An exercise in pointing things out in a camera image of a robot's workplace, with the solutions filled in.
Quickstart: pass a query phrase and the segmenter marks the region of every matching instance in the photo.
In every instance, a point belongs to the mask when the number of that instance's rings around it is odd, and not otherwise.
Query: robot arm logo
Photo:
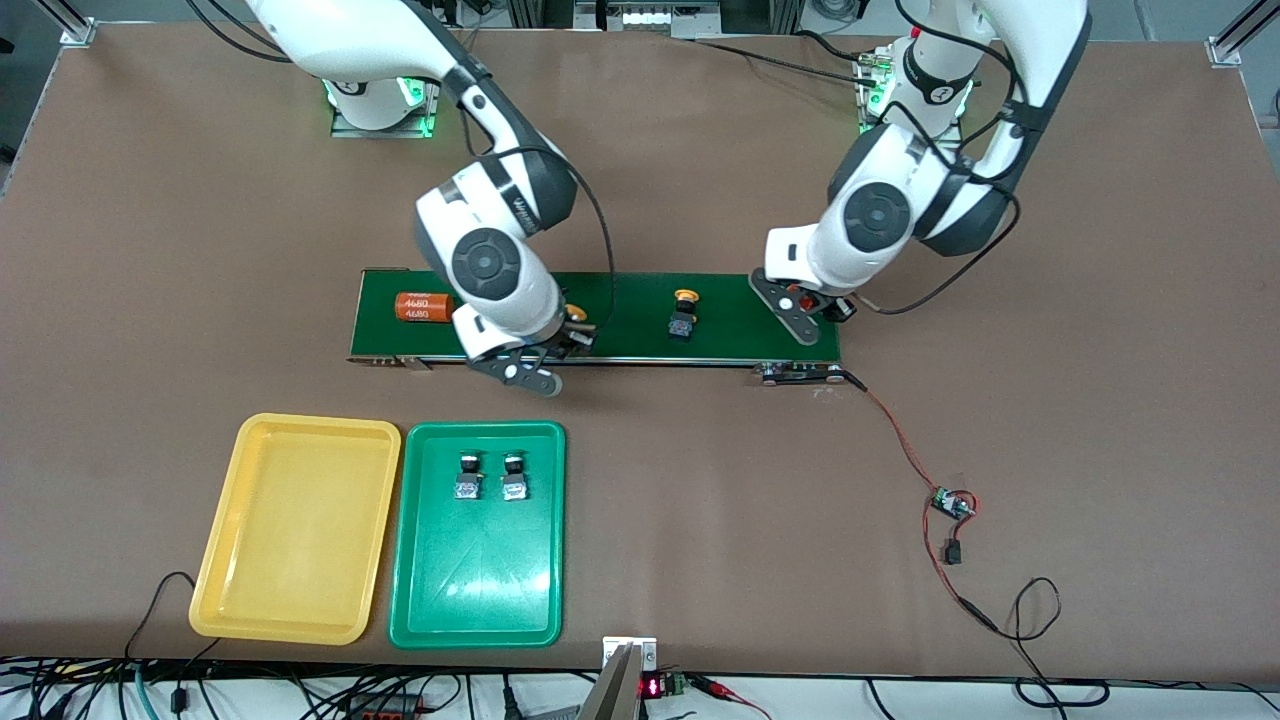
[[[364,95],[369,90],[367,82],[335,82],[333,88],[349,97]]]

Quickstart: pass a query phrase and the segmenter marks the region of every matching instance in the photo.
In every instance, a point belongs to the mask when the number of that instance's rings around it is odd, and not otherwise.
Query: table surface
[[[854,135],[847,86],[713,49],[477,40],[593,183],[623,270],[749,272],[769,228],[818,218]],[[801,38],[744,42],[840,69]],[[718,671],[1025,673],[943,592],[923,487],[849,387],[582,368],[545,401],[346,363],[360,270],[421,266],[411,204],[466,155],[451,111],[433,141],[326,123],[314,79],[195,24],[64,53],[0,202],[0,653],[118,655],[160,577],[200,566],[237,428],[279,411],[562,423],[564,630],[396,651],[384,551],[355,644],[223,657],[591,667],[634,633]],[[1280,191],[1238,73],[1198,45],[1091,45],[1019,195],[1018,232],[963,282],[842,331],[940,482],[983,498],[956,585],[1004,619],[1053,578],[1062,618],[1032,646],[1051,675],[1274,679]],[[585,199],[535,246],[604,264]],[[954,263],[913,247],[868,295],[914,299]],[[170,587],[136,653],[201,647],[187,602]]]

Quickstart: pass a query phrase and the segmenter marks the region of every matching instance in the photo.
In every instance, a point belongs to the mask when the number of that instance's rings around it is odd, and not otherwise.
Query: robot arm
[[[401,0],[248,5],[289,59],[339,88],[335,99],[344,113],[352,108],[394,117],[374,108],[380,100],[367,87],[425,77],[475,118],[493,152],[417,200],[417,245],[463,301],[453,325],[468,365],[534,392],[559,392],[559,378],[540,366],[541,359],[594,341],[594,328],[566,319],[559,286],[525,243],[573,209],[577,183],[559,150],[444,26],[434,17],[419,18]],[[526,347],[535,350],[535,361],[522,360]],[[503,356],[508,351],[516,352]]]
[[[945,256],[991,240],[1084,53],[1089,23],[1087,0],[932,1],[925,24],[980,45],[998,35],[1021,82],[983,158],[972,164],[943,150],[943,161],[899,105],[925,133],[941,135],[982,54],[924,32],[895,58],[892,108],[845,155],[827,210],[817,224],[771,231],[764,266],[751,274],[751,287],[799,342],[818,342],[818,313],[847,319],[845,296],[911,237]]]

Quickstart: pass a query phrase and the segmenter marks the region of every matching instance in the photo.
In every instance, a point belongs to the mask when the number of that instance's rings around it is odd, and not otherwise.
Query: red wire
[[[768,710],[764,710],[759,705],[755,705],[754,702],[751,702],[751,701],[746,700],[745,697],[737,694],[736,692],[733,692],[732,689],[730,689],[730,687],[726,685],[724,683],[712,682],[712,684],[710,684],[710,694],[712,694],[712,697],[718,697],[718,698],[726,700],[728,702],[736,702],[737,705],[745,705],[745,706],[750,707],[751,710],[759,712],[760,715],[764,715],[768,720],[773,720],[773,716],[769,715]]]
[[[749,700],[742,700],[742,697],[739,696],[737,693],[733,693],[733,696],[730,698],[730,702],[736,702],[739,705],[745,705],[745,706],[750,707],[751,710],[759,712],[760,715],[764,715],[769,720],[773,720],[773,716],[769,715],[769,712],[767,710],[764,710],[763,707],[760,707],[759,705],[755,705],[754,702],[751,702]]]
[[[876,405],[879,405],[881,411],[884,413],[884,416],[888,418],[890,424],[893,425],[893,432],[897,434],[897,443],[902,446],[902,452],[906,455],[906,461],[911,464],[911,468],[915,470],[915,474],[920,475],[920,479],[924,480],[924,484],[929,486],[929,492],[938,492],[938,484],[933,482],[933,478],[929,477],[929,471],[924,469],[924,462],[920,462],[920,456],[916,455],[915,448],[911,447],[911,441],[906,439],[906,432],[902,429],[902,424],[897,421],[897,418],[893,415],[893,411],[890,410],[888,405],[884,405],[884,402],[881,401],[881,398],[876,397],[874,392],[867,391],[867,396],[870,397],[873,401],[876,401]]]
[[[960,602],[960,593],[957,593],[955,587],[951,584],[951,578],[947,577],[947,571],[943,569],[942,562],[938,560],[937,553],[933,552],[933,544],[929,542],[929,510],[933,509],[933,496],[940,489],[938,484],[933,482],[933,478],[929,475],[929,471],[924,469],[924,462],[922,462],[920,456],[915,454],[915,448],[911,447],[911,441],[908,439],[906,437],[906,430],[902,429],[902,424],[897,421],[897,418],[893,415],[893,411],[888,409],[888,405],[884,405],[884,401],[882,401],[879,397],[876,397],[876,393],[869,389],[867,391],[867,396],[870,397],[872,401],[874,401],[876,405],[879,406],[881,411],[884,413],[884,416],[888,418],[890,424],[893,425],[893,433],[897,434],[897,442],[899,445],[902,446],[902,454],[906,455],[906,461],[911,464],[911,469],[915,470],[915,474],[920,475],[920,479],[924,480],[924,484],[929,487],[929,497],[924,500],[924,512],[920,514],[920,533],[924,539],[924,553],[929,556],[929,562],[933,565],[933,571],[938,574],[938,579],[942,580],[942,585],[947,589],[947,593],[951,594],[952,600]],[[978,515],[979,503],[978,503],[978,496],[966,489],[954,491],[952,495],[956,495],[961,498],[968,498],[970,510],[969,515],[961,518],[955,524],[955,527],[951,528],[951,537],[957,538],[960,534],[960,528],[963,528],[965,523],[968,523],[969,520],[972,520]]]

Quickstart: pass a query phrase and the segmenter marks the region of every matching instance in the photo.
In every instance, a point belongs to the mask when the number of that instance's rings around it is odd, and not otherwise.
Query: yellow tray
[[[188,619],[202,635],[347,644],[365,632],[401,436],[378,420],[241,427]]]

